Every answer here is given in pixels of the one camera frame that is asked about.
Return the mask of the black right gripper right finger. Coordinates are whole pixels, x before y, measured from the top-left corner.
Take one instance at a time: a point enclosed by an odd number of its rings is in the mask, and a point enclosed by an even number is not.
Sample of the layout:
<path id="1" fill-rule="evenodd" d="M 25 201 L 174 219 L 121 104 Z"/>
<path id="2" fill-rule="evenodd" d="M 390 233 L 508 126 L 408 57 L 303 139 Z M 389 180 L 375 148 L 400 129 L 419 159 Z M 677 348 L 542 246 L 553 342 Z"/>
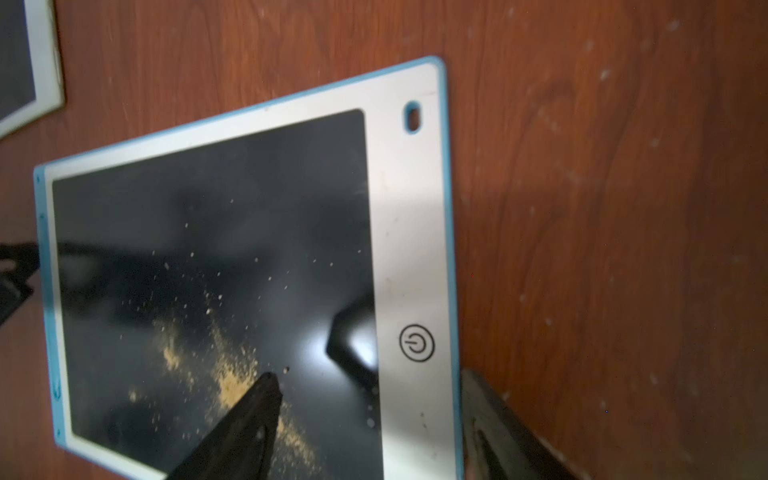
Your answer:
<path id="1" fill-rule="evenodd" d="M 461 424 L 474 479 L 572 479 L 479 373 L 461 372 Z"/>

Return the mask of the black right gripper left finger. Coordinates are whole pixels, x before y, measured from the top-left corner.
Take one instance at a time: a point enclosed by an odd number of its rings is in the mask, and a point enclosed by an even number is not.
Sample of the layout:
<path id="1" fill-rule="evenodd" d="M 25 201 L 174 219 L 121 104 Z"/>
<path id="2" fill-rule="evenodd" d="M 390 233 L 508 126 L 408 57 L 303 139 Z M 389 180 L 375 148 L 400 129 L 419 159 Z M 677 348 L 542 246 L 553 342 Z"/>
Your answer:
<path id="1" fill-rule="evenodd" d="M 166 479 L 267 478 L 282 399 L 278 377 L 261 375 Z"/>

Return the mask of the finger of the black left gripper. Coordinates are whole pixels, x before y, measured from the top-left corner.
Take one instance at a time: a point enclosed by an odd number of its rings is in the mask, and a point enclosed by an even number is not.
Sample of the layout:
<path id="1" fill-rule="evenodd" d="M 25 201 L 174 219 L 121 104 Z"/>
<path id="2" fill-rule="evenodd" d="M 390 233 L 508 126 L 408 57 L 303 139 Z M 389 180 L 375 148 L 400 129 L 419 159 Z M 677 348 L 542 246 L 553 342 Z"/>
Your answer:
<path id="1" fill-rule="evenodd" d="M 39 269 L 39 246 L 34 242 L 1 244 L 1 262 L 10 262 L 1 270 L 1 324 L 4 324 L 33 294 L 28 285 Z"/>

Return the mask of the large white drawing tablet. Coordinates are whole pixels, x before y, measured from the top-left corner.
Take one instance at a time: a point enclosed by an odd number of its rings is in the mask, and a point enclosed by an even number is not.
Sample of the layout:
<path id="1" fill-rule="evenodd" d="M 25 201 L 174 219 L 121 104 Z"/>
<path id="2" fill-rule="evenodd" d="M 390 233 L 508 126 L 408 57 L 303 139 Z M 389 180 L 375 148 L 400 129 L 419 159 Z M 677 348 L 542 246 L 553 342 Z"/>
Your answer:
<path id="1" fill-rule="evenodd" d="M 55 3 L 3 0 L 1 136 L 9 136 L 64 104 Z"/>

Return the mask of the blue framed drawing tablet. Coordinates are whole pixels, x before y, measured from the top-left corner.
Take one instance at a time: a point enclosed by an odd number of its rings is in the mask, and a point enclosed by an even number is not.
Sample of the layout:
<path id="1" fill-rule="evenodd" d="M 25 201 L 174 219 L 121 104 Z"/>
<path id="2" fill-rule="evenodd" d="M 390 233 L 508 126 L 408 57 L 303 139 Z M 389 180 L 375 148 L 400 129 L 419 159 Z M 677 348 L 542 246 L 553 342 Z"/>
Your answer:
<path id="1" fill-rule="evenodd" d="M 464 475 L 444 62 L 38 166 L 55 443 L 162 479 L 260 378 L 273 479 Z"/>

